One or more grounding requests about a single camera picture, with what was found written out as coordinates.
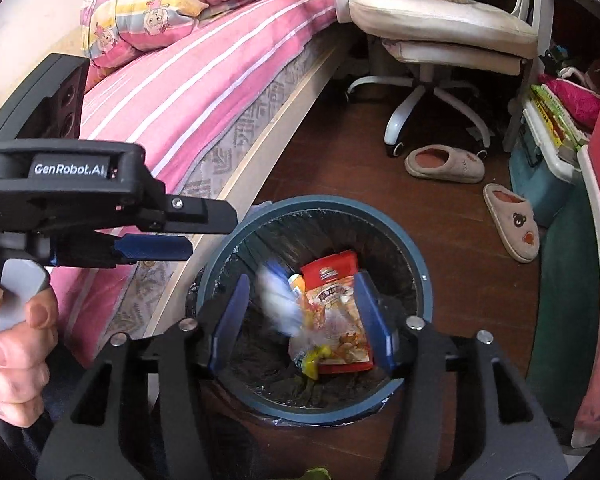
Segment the left hand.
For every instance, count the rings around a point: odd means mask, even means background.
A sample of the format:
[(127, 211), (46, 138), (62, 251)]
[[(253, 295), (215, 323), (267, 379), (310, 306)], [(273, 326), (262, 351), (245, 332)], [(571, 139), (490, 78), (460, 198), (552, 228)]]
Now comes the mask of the left hand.
[(44, 412), (42, 392), (50, 381), (46, 359), (58, 343), (58, 304), (51, 288), (24, 306), (26, 319), (0, 332), (0, 419), (31, 427)]

